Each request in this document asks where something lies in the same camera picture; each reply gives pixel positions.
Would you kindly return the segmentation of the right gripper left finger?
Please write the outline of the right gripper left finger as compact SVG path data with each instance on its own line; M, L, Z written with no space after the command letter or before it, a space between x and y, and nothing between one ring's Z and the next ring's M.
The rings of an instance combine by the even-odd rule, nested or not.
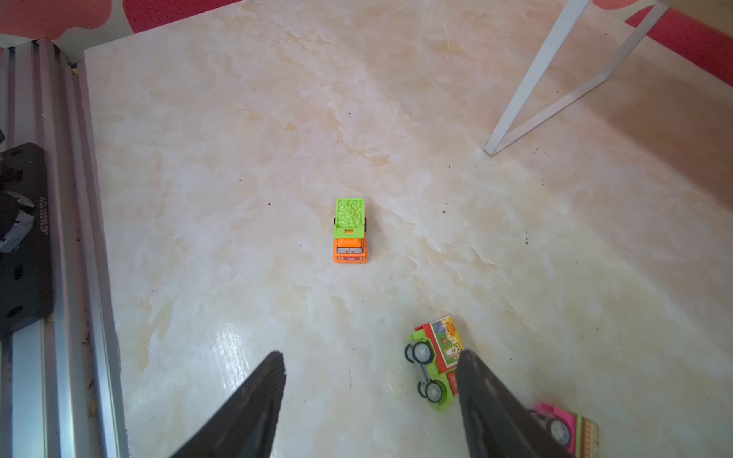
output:
M286 387L284 355L270 352L176 457L268 457Z

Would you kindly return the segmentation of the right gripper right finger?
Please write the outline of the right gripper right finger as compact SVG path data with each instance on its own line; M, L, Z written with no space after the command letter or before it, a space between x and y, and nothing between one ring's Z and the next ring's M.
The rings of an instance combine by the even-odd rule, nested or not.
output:
M473 351L461 353L456 380L471 457L570 455Z

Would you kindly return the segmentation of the green toy car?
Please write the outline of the green toy car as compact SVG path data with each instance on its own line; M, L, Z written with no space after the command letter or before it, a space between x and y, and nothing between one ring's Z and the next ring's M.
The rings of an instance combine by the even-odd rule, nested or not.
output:
M366 202L339 198L333 220L333 259L336 263L367 263Z

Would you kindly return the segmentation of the wooden two-tier shelf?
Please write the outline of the wooden two-tier shelf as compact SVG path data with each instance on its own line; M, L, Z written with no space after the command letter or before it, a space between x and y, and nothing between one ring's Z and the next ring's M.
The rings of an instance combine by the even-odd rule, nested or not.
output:
M483 151L488 156L496 156L503 152L519 139L530 134L606 82L669 11L669 5L666 2L653 2L652 9L647 13L647 16L632 32L629 32L622 44L612 54L610 60L595 74L584 76L580 73L580 64L574 65L571 70L572 81L561 94L553 102L539 108L535 114L532 114L523 122L517 123L519 115L530 101L542 79L549 73L551 64L554 63L555 58L568 41L571 32L576 28L590 5L589 1L569 1L563 7L483 146Z

